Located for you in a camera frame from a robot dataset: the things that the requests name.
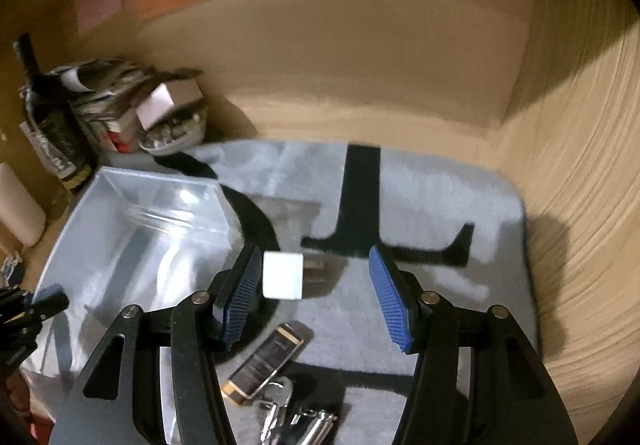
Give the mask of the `white power adapter plug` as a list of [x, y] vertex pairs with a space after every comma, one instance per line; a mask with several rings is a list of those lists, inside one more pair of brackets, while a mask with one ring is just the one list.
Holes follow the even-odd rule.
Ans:
[[262, 256], [262, 295], [266, 299], [297, 301], [304, 289], [321, 279], [326, 263], [303, 253], [265, 251]]

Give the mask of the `silver keys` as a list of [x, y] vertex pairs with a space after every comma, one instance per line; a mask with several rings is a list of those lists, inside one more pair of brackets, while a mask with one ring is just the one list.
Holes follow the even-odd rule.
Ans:
[[264, 413], [262, 428], [259, 432], [259, 443], [274, 444], [284, 427], [288, 404], [294, 391], [293, 382], [287, 377], [270, 379], [262, 388], [256, 399], [257, 408]]

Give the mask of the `clear plastic storage bin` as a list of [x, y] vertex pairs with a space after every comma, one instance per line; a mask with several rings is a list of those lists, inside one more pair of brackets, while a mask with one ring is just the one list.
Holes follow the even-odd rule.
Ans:
[[22, 370], [58, 417], [73, 383], [120, 311], [176, 305], [204, 290], [242, 243], [239, 217], [210, 178], [104, 166], [55, 241], [34, 299], [70, 305], [45, 321]]

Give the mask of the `silver metal flashlight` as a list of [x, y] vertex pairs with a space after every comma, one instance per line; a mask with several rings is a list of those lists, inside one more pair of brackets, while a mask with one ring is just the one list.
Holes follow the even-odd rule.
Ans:
[[288, 438], [296, 445], [321, 445], [337, 423], [337, 415], [325, 409], [300, 409], [292, 418]]

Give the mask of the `black gold rectangular lighter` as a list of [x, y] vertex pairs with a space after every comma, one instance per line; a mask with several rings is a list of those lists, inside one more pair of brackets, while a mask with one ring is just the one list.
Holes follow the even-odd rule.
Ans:
[[238, 407], [251, 402], [303, 347], [307, 337], [308, 330], [301, 325], [280, 324], [221, 385], [222, 396]]

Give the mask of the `beige cushioned pad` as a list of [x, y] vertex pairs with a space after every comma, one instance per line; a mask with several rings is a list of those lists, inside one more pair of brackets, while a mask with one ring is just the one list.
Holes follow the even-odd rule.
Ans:
[[0, 189], [1, 223], [23, 247], [35, 246], [46, 228], [46, 212], [6, 162], [1, 163]]

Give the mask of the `grey black patterned mat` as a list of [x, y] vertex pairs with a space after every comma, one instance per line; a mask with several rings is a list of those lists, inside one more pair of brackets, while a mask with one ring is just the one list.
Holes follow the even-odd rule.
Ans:
[[218, 366], [225, 380], [282, 321], [308, 332], [288, 364], [294, 407], [338, 417], [334, 444], [388, 444], [416, 361], [390, 339], [368, 271], [375, 243], [425, 289], [467, 309], [506, 306], [532, 341], [537, 306], [514, 188], [474, 165], [342, 144], [226, 142], [192, 151], [199, 176], [235, 190], [234, 207], [265, 250], [319, 264], [299, 301], [269, 303]]

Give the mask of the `dark wine bottle elephant label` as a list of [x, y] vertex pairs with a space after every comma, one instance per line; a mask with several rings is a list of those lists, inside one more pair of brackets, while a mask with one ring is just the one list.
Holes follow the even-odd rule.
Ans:
[[92, 179], [98, 156], [70, 107], [70, 93], [55, 74], [40, 70], [30, 35], [21, 34], [13, 47], [26, 81], [27, 123], [56, 177], [71, 194], [78, 194]]

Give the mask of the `bowl of polished stones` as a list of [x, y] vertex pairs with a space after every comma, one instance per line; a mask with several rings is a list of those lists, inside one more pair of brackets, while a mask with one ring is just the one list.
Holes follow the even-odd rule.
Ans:
[[164, 157], [200, 145], [206, 134], [208, 108], [182, 109], [138, 137], [140, 148], [154, 157]]

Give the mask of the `white folded card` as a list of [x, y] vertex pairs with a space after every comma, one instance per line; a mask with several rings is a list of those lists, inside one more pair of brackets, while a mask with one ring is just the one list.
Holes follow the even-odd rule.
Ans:
[[204, 98], [195, 80], [172, 80], [155, 87], [153, 92], [136, 108], [144, 131], [149, 131], [176, 111]]

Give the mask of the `stack of magazines and books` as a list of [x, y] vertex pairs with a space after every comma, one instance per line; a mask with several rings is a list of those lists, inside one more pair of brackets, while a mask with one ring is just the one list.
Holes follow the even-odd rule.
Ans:
[[[88, 60], [50, 73], [70, 93], [73, 112], [91, 139], [102, 148], [119, 153], [142, 150], [138, 137], [144, 130], [136, 108], [155, 87], [172, 80], [196, 81], [202, 74], [189, 68], [160, 71], [122, 58]], [[204, 98], [183, 109], [201, 106], [206, 106]]]

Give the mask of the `pink paper note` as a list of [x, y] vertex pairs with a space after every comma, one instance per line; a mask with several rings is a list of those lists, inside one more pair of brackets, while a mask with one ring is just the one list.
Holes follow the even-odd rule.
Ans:
[[123, 8], [122, 0], [74, 0], [78, 32], [85, 33], [99, 27]]

